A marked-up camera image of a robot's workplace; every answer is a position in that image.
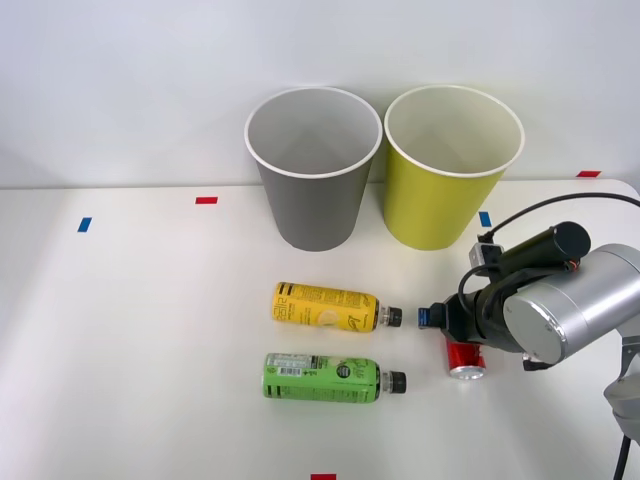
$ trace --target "barcode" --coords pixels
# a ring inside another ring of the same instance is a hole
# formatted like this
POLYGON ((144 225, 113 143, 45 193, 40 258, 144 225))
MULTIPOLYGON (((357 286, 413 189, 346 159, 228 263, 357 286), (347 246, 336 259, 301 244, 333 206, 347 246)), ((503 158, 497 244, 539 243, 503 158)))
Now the barcode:
POLYGON ((301 368, 291 368, 291 367, 280 367, 278 369, 278 375, 283 375, 286 377, 301 377, 302 369, 301 368))

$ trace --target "yellow paper cup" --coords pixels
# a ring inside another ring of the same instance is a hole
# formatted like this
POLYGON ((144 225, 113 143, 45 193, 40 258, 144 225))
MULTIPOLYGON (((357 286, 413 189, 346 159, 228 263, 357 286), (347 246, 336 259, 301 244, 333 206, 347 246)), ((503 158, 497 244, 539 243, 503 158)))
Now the yellow paper cup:
POLYGON ((384 221, 419 250, 455 242, 524 146, 522 123, 509 107, 455 85, 396 98, 384 129, 391 144, 384 221))

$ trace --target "cup rim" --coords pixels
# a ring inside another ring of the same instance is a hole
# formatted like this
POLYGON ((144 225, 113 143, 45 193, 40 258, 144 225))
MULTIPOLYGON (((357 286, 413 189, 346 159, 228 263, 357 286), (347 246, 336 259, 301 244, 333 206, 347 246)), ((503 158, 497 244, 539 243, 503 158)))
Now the cup rim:
POLYGON ((515 112, 513 110, 511 110, 511 108, 509 108, 509 106, 507 106, 504 102, 498 100, 496 97, 494 97, 492 95, 489 95, 488 93, 482 92, 480 90, 476 90, 475 88, 465 87, 463 85, 448 85, 448 84, 425 85, 425 86, 422 86, 422 87, 411 89, 408 92, 403 93, 398 98, 396 98, 391 103, 391 105, 389 105, 389 108, 387 109, 387 112, 384 115, 384 131, 385 131, 385 134, 387 135, 387 139, 389 140, 389 143, 391 144, 391 146, 400 155, 402 155, 405 159, 407 159, 411 163, 413 163, 416 167, 419 167, 419 168, 421 168, 423 170, 427 170, 427 171, 429 171, 431 173, 435 173, 437 175, 443 175, 445 177, 456 177, 456 178, 488 177, 488 176, 493 175, 495 173, 499 173, 499 172, 502 172, 502 171, 506 170, 507 168, 509 168, 511 166, 511 164, 513 164, 513 162, 515 162, 518 159, 518 157, 522 153, 522 150, 524 148, 524 142, 525 142, 524 127, 522 126, 522 122, 520 121, 518 116, 515 114, 515 112), (482 95, 483 97, 488 98, 489 100, 497 103, 502 108, 504 108, 504 110, 516 122, 516 125, 518 126, 518 130, 520 132, 520 146, 518 147, 518 150, 516 151, 516 153, 513 155, 513 158, 511 158, 511 160, 509 160, 505 164, 503 164, 503 165, 501 165, 501 166, 499 166, 497 168, 494 168, 492 170, 487 170, 487 171, 484 171, 484 172, 476 172, 476 173, 455 173, 455 172, 447 172, 446 170, 439 170, 437 168, 430 167, 428 165, 420 163, 419 161, 415 160, 410 155, 408 155, 404 150, 402 150, 398 146, 398 144, 395 142, 395 140, 393 139, 393 136, 391 135, 391 132, 389 130, 389 116, 391 114, 391 111, 393 110, 393 107, 395 107, 398 104, 398 102, 400 102, 404 97, 407 97, 407 96, 409 96, 411 94, 414 94, 414 93, 422 91, 422 90, 435 89, 435 88, 441 88, 441 89, 453 88, 453 89, 466 90, 468 92, 477 93, 478 95, 482 95))
POLYGON ((293 178, 305 178, 305 179, 310 179, 310 180, 320 180, 323 178, 332 178, 332 177, 337 177, 339 175, 344 175, 345 173, 349 173, 359 167, 361 167, 362 165, 364 165, 365 163, 367 163, 371 157, 373 157, 373 155, 378 151, 378 149, 380 148, 380 144, 382 143, 382 136, 384 135, 384 128, 382 127, 382 121, 380 120, 380 115, 378 115, 378 112, 375 111, 375 109, 369 104, 369 102, 367 102, 366 100, 364 100, 363 98, 360 98, 359 96, 351 93, 351 92, 347 92, 346 90, 342 90, 340 88, 335 88, 335 87, 295 87, 295 88, 290 88, 287 90, 284 90, 282 92, 276 93, 275 95, 270 96, 269 98, 267 98, 266 100, 264 100, 262 103, 260 103, 256 108, 253 109, 253 111, 251 112, 251 114, 249 115, 249 118, 247 118, 247 121, 244 125, 244 143, 247 146, 247 149, 249 150, 249 153, 251 153, 251 156, 256 159, 260 164, 262 164, 264 167, 268 168, 269 170, 279 173, 280 175, 285 175, 287 177, 293 177, 293 178), (357 163, 354 163, 353 165, 350 165, 346 168, 343 168, 341 170, 336 170, 334 172, 328 172, 328 173, 296 173, 296 172, 289 172, 287 170, 283 170, 281 168, 278 168, 274 165, 271 165, 269 162, 267 162, 266 160, 263 160, 260 155, 258 155, 256 153, 256 151, 253 149, 253 146, 251 145, 251 142, 249 141, 249 125, 251 124, 251 121, 253 120, 253 117, 256 115, 256 113, 258 112, 258 110, 260 110, 262 107, 264 107, 267 103, 269 103, 272 100, 275 100, 276 98, 282 96, 282 95, 286 95, 292 92, 297 92, 297 91, 301 91, 301 90, 327 90, 327 91, 332 91, 332 92, 337 92, 337 93, 341 93, 344 95, 347 95, 355 100, 357 100, 358 102, 360 102, 362 105, 365 106, 365 108, 367 110, 369 110, 374 118, 376 119, 376 126, 378 127, 378 138, 376 138, 376 142, 373 146, 373 148, 371 149, 371 151, 362 158, 362 160, 359 160, 357 163))

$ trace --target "bottle label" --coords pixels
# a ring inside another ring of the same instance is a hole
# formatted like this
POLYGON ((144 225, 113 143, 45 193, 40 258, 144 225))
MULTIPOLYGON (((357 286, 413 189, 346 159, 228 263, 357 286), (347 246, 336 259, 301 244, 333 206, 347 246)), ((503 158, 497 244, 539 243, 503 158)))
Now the bottle label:
POLYGON ((375 328, 378 300, 367 293, 281 282, 273 296, 273 318, 353 332, 375 328))
POLYGON ((366 358, 270 353, 262 391, 269 398, 371 403, 379 384, 378 365, 366 358))

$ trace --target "paper cup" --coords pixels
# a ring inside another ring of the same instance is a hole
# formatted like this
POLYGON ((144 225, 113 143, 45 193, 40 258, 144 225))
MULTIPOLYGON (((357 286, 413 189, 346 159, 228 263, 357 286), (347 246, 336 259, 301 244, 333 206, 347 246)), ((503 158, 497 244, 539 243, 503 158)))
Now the paper cup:
POLYGON ((254 110, 245 142, 287 242, 322 251, 349 238, 381 141, 371 105, 336 88, 289 90, 254 110))
POLYGON ((524 129, 486 93, 434 85, 398 97, 384 118, 391 144, 384 220, 419 250, 450 246, 520 155, 524 129))

